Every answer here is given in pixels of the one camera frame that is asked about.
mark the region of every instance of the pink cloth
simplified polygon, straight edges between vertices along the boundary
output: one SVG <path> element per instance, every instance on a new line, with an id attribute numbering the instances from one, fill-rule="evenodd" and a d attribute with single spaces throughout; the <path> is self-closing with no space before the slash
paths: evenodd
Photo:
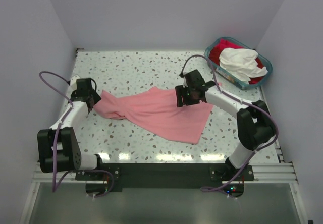
<path id="1" fill-rule="evenodd" d="M 150 90 L 121 98 L 103 91 L 95 111 L 104 118 L 127 118 L 138 126 L 170 141 L 197 144 L 212 105 L 176 107 L 175 89 Z"/>

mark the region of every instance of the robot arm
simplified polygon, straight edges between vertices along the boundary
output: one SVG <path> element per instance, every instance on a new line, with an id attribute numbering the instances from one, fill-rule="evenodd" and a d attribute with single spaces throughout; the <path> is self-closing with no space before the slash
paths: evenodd
<path id="1" fill-rule="evenodd" d="M 266 103 L 261 100 L 251 102 L 225 90 L 219 91 L 215 82 L 205 82 L 198 70 L 185 74 L 184 85 L 176 86 L 175 90 L 177 107 L 203 101 L 218 106 L 237 119 L 240 142 L 226 159 L 230 174 L 240 169 L 259 145 L 268 142 L 276 134 L 272 121 L 261 111 L 248 106 L 253 104 L 269 113 Z"/>
<path id="2" fill-rule="evenodd" d="M 74 90 L 69 104 L 60 119 L 50 128 L 40 130 L 37 134 L 38 153 L 40 168 L 44 173 L 53 170 L 53 139 L 55 132 L 61 123 L 57 146 L 57 171 L 89 170 L 97 168 L 100 158 L 96 154 L 81 153 L 75 136 L 75 131 L 79 123 L 89 114 L 93 106 L 101 98 L 92 88 L 91 78 L 79 78 L 75 76 L 71 79 L 70 85 Z M 70 112 L 62 121 L 67 111 Z"/>

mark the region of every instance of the white wall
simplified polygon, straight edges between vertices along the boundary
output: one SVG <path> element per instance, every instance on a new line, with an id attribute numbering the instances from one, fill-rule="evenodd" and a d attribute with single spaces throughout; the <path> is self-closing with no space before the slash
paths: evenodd
<path id="1" fill-rule="evenodd" d="M 323 0 L 284 0 L 257 47 L 272 62 L 265 86 L 314 223 L 323 223 Z"/>
<path id="2" fill-rule="evenodd" d="M 62 102 L 38 72 L 67 77 L 73 56 L 50 0 L 0 0 L 0 223 L 19 221 L 38 160 L 37 132 L 53 123 Z"/>
<path id="3" fill-rule="evenodd" d="M 77 47 L 205 49 L 220 36 L 260 42 L 283 0 L 51 0 Z"/>

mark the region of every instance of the laundry basket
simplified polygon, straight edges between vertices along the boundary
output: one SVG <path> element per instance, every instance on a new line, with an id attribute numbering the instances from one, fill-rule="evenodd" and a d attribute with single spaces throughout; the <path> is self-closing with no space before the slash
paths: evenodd
<path id="1" fill-rule="evenodd" d="M 206 50 L 205 50 L 205 56 L 207 58 L 209 58 L 210 52 L 212 51 L 212 49 L 217 46 L 221 39 L 224 39 L 226 41 L 229 41 L 233 44 L 236 44 L 237 46 L 241 46 L 243 48 L 246 49 L 251 49 L 249 47 L 247 47 L 246 45 L 238 42 L 237 40 L 231 38 L 231 37 L 220 37 L 218 40 L 216 40 L 211 46 L 209 46 Z M 268 59 L 266 59 L 264 56 L 262 55 L 258 55 L 259 59 L 261 60 L 262 64 L 267 68 L 268 73 L 256 84 L 246 84 L 245 82 L 237 79 L 235 76 L 233 76 L 232 74 L 230 74 L 227 70 L 221 68 L 219 65 L 217 65 L 216 63 L 213 62 L 214 68 L 216 69 L 216 71 L 221 74 L 223 77 L 225 77 L 227 80 L 229 80 L 231 83 L 233 83 L 234 85 L 236 85 L 238 88 L 242 89 L 242 90 L 247 90 L 247 89 L 253 89 L 256 87 L 259 87 L 260 85 L 262 85 L 265 81 L 267 81 L 267 79 L 269 78 L 270 74 L 273 71 L 273 67 L 272 64 L 270 63 L 270 61 Z"/>

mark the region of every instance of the terrazzo tabletop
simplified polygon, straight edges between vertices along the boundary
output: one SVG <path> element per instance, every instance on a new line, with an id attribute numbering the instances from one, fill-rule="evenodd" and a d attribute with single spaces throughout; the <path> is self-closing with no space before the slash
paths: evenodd
<path id="1" fill-rule="evenodd" d="M 116 97 L 138 94 L 157 86 L 173 89 L 183 84 L 178 75 L 185 59 L 202 51 L 79 51 L 73 75 L 91 77 L 98 94 L 108 91 Z M 202 58 L 191 59 L 185 72 L 198 69 L 205 81 L 212 79 L 210 68 Z M 259 89 L 243 91 L 217 74 L 222 87 L 242 98 L 261 99 Z M 124 120 L 100 117 L 90 112 L 76 130 L 82 152 L 98 153 L 103 162 L 131 163 L 222 163 L 237 146 L 237 122 L 214 106 L 196 145 L 165 140 Z M 278 163 L 274 144 L 259 153 L 251 163 Z"/>

